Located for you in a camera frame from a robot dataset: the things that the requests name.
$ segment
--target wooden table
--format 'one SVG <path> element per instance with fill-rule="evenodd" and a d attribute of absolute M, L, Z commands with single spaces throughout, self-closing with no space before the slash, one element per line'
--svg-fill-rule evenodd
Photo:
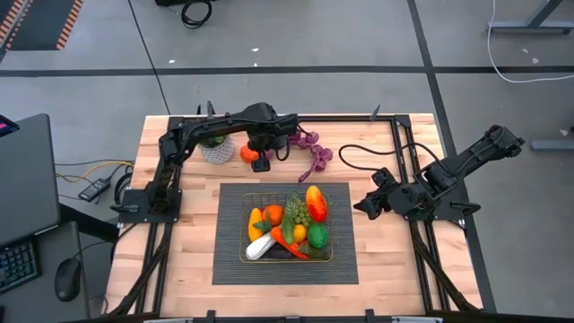
<path fill-rule="evenodd" d="M 414 140 L 442 157 L 433 116 L 411 114 L 410 118 Z M 168 117 L 164 116 L 145 120 L 132 188 L 144 188 L 152 180 L 159 160 L 158 138 L 166 132 L 167 124 Z M 302 125 L 308 131 L 317 131 L 319 143 L 335 153 L 326 171 L 313 173 L 307 182 L 349 182 L 352 204 L 376 188 L 370 172 L 345 166 L 336 152 L 343 144 L 350 143 L 376 151 L 393 151 L 390 123 L 305 122 Z M 180 182 L 183 189 L 181 218 L 174 226 L 170 245 L 161 307 L 163 318 L 205 317 L 208 310 L 216 310 L 218 317 L 363 316 L 365 309 L 374 309 L 377 315 L 424 313 L 408 224 L 396 214 L 382 214 L 376 221 L 370 221 L 366 214 L 352 210 L 359 273 L 357 285 L 212 285 L 220 184 L 292 183 L 311 164 L 309 152 L 295 148 L 291 149 L 287 161 L 272 161 L 270 172 L 254 173 L 239 157 L 239 147 L 247 141 L 246 134 L 232 137 L 238 150 L 229 162 L 219 166 L 209 164 L 196 149 L 184 164 Z M 404 134 L 401 141 L 406 143 Z M 432 162 L 423 150 L 419 149 L 418 154 L 422 167 Z M 345 150 L 344 156 L 353 164 L 385 166 L 400 179 L 394 155 L 375 156 L 350 149 Z M 434 229 L 444 270 L 465 297 L 480 307 L 481 299 L 463 231 L 448 222 L 435 222 Z M 107 291 L 110 309 L 118 305 L 141 273 L 148 230 L 149 224 L 138 224 L 117 245 Z M 427 273 L 437 309 L 439 298 L 435 279 L 428 267 Z M 154 285 L 153 276 L 148 286 L 146 310 L 152 308 Z"/>

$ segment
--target keyboard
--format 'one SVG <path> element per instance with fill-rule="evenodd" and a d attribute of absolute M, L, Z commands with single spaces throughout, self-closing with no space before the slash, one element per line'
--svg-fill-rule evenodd
<path fill-rule="evenodd" d="M 36 240 L 0 248 L 0 294 L 40 277 Z"/>

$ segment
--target woven placemat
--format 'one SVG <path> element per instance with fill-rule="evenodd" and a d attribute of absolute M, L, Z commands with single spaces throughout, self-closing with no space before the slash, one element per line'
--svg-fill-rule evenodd
<path fill-rule="evenodd" d="M 249 193 L 305 192 L 310 184 L 222 184 L 212 284 L 358 284 L 347 183 L 313 183 L 329 195 L 333 259 L 326 263 L 244 263 L 239 258 L 242 198 Z"/>

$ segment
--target carrot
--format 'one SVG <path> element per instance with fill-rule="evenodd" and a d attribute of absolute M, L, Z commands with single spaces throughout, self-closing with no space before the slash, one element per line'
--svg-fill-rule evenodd
<path fill-rule="evenodd" d="M 293 255 L 295 255 L 301 259 L 309 259 L 309 257 L 307 255 L 304 255 L 304 254 L 299 252 L 299 244 L 293 243 L 292 245 L 288 245 L 285 242 L 285 239 L 283 238 L 283 233 L 282 233 L 280 227 L 276 226 L 273 229 L 271 229 L 270 234 L 271 234 L 271 238 L 273 238 L 275 241 L 279 242 L 279 244 L 284 246 Z"/>

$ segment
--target gold wire basket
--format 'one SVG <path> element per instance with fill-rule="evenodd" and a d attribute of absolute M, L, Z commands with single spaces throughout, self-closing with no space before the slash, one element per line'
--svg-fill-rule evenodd
<path fill-rule="evenodd" d="M 295 192 L 301 201 L 305 201 L 305 193 Z M 329 232 L 329 242 L 326 246 L 324 246 L 321 250 L 330 255 L 329 259 L 301 259 L 301 258 L 289 258 L 289 259 L 282 259 L 282 258 L 266 258 L 265 255 L 258 259 L 258 260 L 249 260 L 245 256 L 245 250 L 251 243 L 249 241 L 248 236 L 248 223 L 249 223 L 249 216 L 251 215 L 251 211 L 254 208 L 258 208 L 260 210 L 265 209 L 268 205 L 280 205 L 281 207 L 285 207 L 287 205 L 287 201 L 291 198 L 293 193 L 247 193 L 241 199 L 243 212 L 241 215 L 241 234 L 239 237 L 239 258 L 242 262 L 247 264 L 273 264 L 273 263 L 312 263 L 312 262 L 329 262 L 333 259 L 333 230 L 332 230 L 332 222 L 331 217 L 327 216 L 325 220 L 325 226 Z M 327 205 L 329 205 L 329 196 L 325 193 L 321 193 L 323 198 L 325 199 Z"/>

